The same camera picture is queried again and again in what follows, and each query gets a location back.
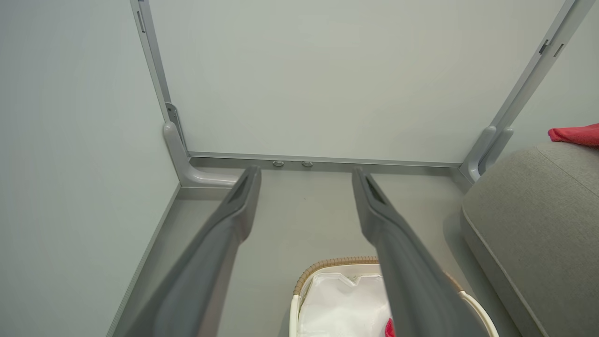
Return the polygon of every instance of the red cloth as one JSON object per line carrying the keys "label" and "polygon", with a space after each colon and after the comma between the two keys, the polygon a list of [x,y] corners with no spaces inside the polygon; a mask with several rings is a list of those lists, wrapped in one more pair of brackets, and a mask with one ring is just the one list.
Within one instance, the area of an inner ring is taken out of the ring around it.
{"label": "red cloth", "polygon": [[395,337],[395,331],[393,330],[393,320],[389,319],[385,326],[385,337]]}
{"label": "red cloth", "polygon": [[551,129],[549,137],[553,142],[599,146],[599,123],[587,127]]}

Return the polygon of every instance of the gray wall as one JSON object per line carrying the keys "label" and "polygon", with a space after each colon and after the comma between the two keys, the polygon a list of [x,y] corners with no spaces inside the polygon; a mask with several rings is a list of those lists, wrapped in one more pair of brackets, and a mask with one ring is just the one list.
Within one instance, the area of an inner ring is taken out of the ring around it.
{"label": "gray wall", "polygon": [[105,336],[178,186],[129,2],[0,2],[0,102],[0,335]]}

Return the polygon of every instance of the gray plastic bracket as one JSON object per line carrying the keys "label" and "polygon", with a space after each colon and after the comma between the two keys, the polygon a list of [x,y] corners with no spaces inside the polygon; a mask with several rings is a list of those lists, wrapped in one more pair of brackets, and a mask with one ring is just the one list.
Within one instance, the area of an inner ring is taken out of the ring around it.
{"label": "gray plastic bracket", "polygon": [[501,154],[501,151],[506,147],[507,142],[510,141],[512,135],[514,134],[514,129],[506,128],[501,130],[499,136],[497,136],[497,140],[491,145],[491,148],[485,155],[485,157],[481,160],[479,164],[479,173],[485,174],[485,172],[495,164],[497,158]]}
{"label": "gray plastic bracket", "polygon": [[168,120],[173,122],[175,124],[175,127],[177,127],[179,137],[181,138],[181,143],[183,144],[183,149],[189,157],[189,152],[187,151],[187,144],[185,144],[185,137],[183,137],[183,129],[181,129],[181,122],[179,121],[179,111],[177,110],[177,107],[171,102],[166,102],[165,105],[167,106]]}
{"label": "gray plastic bracket", "polygon": [[471,183],[475,183],[480,178],[480,159],[485,155],[487,149],[489,149],[489,145],[491,145],[496,132],[497,129],[494,126],[486,127],[459,168],[459,171]]}
{"label": "gray plastic bracket", "polygon": [[181,182],[181,187],[224,187],[230,188],[238,177],[230,174],[200,171],[189,164],[189,157],[183,147],[177,127],[173,122],[164,123],[164,139],[171,153],[173,165]]}

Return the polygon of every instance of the metal bracket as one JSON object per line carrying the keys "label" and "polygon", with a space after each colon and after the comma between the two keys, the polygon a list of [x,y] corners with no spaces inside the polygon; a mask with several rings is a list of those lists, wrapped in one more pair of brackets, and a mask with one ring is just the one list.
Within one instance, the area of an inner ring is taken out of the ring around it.
{"label": "metal bracket", "polygon": [[594,2],[595,0],[566,0],[564,2],[543,37],[539,49],[537,49],[538,52],[535,51],[490,126],[483,130],[460,166],[460,172],[471,183],[477,181],[480,175],[495,163],[514,132],[511,128],[513,121],[543,81],[560,51],[574,35]]}
{"label": "metal bracket", "polygon": [[486,127],[476,141],[470,153],[466,156],[464,163],[460,166],[459,171],[470,181],[474,183],[479,180],[479,163],[480,159],[485,155],[487,149],[493,141],[493,137],[497,129],[494,126]]}
{"label": "metal bracket", "polygon": [[484,174],[491,166],[493,166],[493,164],[495,164],[495,161],[497,158],[499,158],[501,151],[503,151],[503,149],[506,147],[507,142],[510,141],[510,138],[512,138],[513,134],[514,129],[512,128],[503,129],[499,133],[495,143],[491,145],[491,148],[487,151],[486,155],[479,164],[480,174]]}
{"label": "metal bracket", "polygon": [[185,155],[189,157],[187,144],[185,143],[185,137],[183,137],[183,129],[181,128],[181,122],[179,121],[179,114],[177,113],[177,107],[171,102],[166,102],[165,105],[167,106],[168,119],[175,124],[175,127],[177,127],[177,130],[179,131],[179,137],[181,138],[181,143],[183,143]]}
{"label": "metal bracket", "polygon": [[238,177],[230,174],[209,173],[198,170],[189,164],[187,151],[183,147],[177,127],[173,122],[164,123],[164,139],[171,153],[175,171],[181,187],[225,187],[231,188]]}

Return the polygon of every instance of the metal frame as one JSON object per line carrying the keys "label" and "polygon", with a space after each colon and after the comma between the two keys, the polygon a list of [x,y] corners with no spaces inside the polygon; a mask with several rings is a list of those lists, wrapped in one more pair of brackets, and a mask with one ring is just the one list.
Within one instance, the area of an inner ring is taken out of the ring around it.
{"label": "metal frame", "polygon": [[148,0],[130,0],[130,2],[141,46],[150,70],[150,77],[162,110],[165,122],[164,137],[181,187],[231,188],[237,181],[236,176],[203,172],[189,164],[189,153],[179,121],[179,113],[177,107],[171,102],[171,95],[168,92],[167,78],[162,66],[150,4]]}
{"label": "metal frame", "polygon": [[566,0],[499,112],[490,126],[483,130],[460,166],[459,170],[471,183],[477,181],[495,163],[514,132],[511,128],[513,121],[543,81],[594,2],[595,0]]}
{"label": "metal frame", "polygon": [[[149,0],[130,0],[134,12],[135,21],[138,26],[138,33],[141,38],[146,61],[150,69],[156,95],[161,105],[162,114],[165,122],[172,122],[173,125],[165,124],[166,128],[177,131],[184,156],[196,158],[230,158],[246,161],[273,160],[277,164],[284,161],[298,161],[302,163],[336,163],[336,164],[365,164],[382,166],[424,166],[424,167],[459,167],[459,171],[470,181],[474,183],[482,173],[486,171],[510,140],[513,129],[510,127],[514,119],[518,116],[523,106],[528,102],[539,83],[555,63],[557,57],[564,49],[588,11],[591,9],[595,0],[565,0],[564,5],[558,12],[549,30],[541,40],[538,48],[535,50],[531,60],[524,69],[520,78],[514,85],[512,91],[505,102],[493,118],[491,124],[485,128],[474,146],[466,156],[463,163],[428,163],[417,161],[392,161],[392,160],[366,160],[349,158],[321,158],[321,157],[297,157],[286,155],[254,155],[254,154],[223,154],[212,152],[189,152],[185,143],[185,137],[181,128],[179,112],[171,102],[168,91],[167,79],[162,65],[162,59],[158,48],[158,40],[152,20]],[[170,151],[173,161],[177,161],[177,174],[183,176],[182,183],[189,183],[190,186],[204,186],[205,183],[199,183],[198,179],[204,172],[195,170],[191,165],[183,165],[179,159],[181,151],[179,145],[174,139],[171,139]]]}

